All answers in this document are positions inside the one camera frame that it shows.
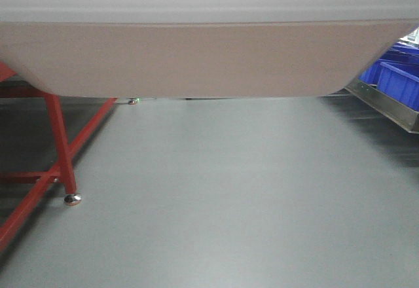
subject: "metal frame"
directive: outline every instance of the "metal frame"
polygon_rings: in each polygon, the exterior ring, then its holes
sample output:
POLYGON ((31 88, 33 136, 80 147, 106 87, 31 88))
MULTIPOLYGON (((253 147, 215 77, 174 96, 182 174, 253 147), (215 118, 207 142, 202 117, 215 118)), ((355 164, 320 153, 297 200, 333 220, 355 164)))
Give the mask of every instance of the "metal frame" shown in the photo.
MULTIPOLYGON (((10 69, 2 72, 3 67, 5 66, 0 63, 0 75, 3 74, 0 76, 0 81, 15 74, 10 69)), ((77 185, 71 160, 110 110, 116 98, 109 98, 70 144, 67 140, 58 96, 42 92, 31 86, 9 86, 0 87, 0 98, 44 98, 58 155, 57 161, 47 171, 0 173, 0 183, 33 183, 30 191, 0 226, 0 251, 2 251, 23 225, 51 183, 62 183, 65 193, 76 194, 77 185)))
POLYGON ((359 79, 354 79, 345 89, 409 133, 419 133, 418 111, 407 107, 359 79))

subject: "blue plastic bin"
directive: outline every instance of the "blue plastic bin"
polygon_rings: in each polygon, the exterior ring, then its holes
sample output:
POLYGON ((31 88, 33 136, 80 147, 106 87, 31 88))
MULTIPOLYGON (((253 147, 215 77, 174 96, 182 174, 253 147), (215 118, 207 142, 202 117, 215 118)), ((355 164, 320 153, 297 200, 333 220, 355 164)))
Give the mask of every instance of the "blue plastic bin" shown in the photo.
POLYGON ((411 54, 409 55, 409 62, 410 64, 419 64, 419 54, 411 54))
POLYGON ((377 89, 417 111, 419 109, 419 65, 381 62, 377 89))
POLYGON ((378 78, 380 77, 381 72, 381 62, 391 61, 391 62, 405 62, 408 63, 410 60, 410 55, 402 52, 386 52, 381 56, 380 59, 375 61, 372 66, 366 69, 360 76, 359 79, 367 84, 377 84, 378 78))
POLYGON ((392 48, 407 54, 419 54, 419 48, 413 46, 394 44, 392 48))

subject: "gray epoxy floor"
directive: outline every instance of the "gray epoxy floor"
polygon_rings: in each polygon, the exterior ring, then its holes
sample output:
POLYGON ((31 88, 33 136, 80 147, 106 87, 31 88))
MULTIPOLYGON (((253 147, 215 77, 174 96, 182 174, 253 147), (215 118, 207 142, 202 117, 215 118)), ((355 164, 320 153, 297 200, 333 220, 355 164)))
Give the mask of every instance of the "gray epoxy floor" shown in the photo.
POLYGON ((418 166, 352 96, 118 105, 0 287, 417 288, 418 166))

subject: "chrome foot pad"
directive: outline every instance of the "chrome foot pad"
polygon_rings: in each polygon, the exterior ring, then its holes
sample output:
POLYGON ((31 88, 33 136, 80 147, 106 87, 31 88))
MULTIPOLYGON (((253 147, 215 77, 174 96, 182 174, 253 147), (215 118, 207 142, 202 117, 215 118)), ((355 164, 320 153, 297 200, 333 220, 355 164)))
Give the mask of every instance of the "chrome foot pad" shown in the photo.
POLYGON ((138 98, 130 98, 130 100, 128 101, 128 104, 129 105, 137 105, 138 101, 139 101, 138 98))
POLYGON ((67 206, 74 206, 81 202, 81 195, 79 193, 76 194, 68 194, 64 198, 64 204, 67 206))

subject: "red metal frame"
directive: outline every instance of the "red metal frame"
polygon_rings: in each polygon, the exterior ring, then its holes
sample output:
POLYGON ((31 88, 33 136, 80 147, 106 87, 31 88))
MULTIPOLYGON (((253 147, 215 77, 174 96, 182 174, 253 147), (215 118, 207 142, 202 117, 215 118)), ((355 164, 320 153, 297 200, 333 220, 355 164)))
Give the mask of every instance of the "red metal frame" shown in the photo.
MULTIPOLYGON (((12 70, 0 63, 0 81, 14 74, 12 70)), ((6 248, 51 183, 60 182, 64 185, 66 193, 76 193, 77 186, 71 160, 116 100, 116 98, 109 98, 69 144, 58 96, 42 92, 33 87, 0 88, 0 98, 34 97, 45 99, 58 159, 47 171, 0 173, 0 183, 33 183, 24 199, 0 226, 0 251, 6 248)))

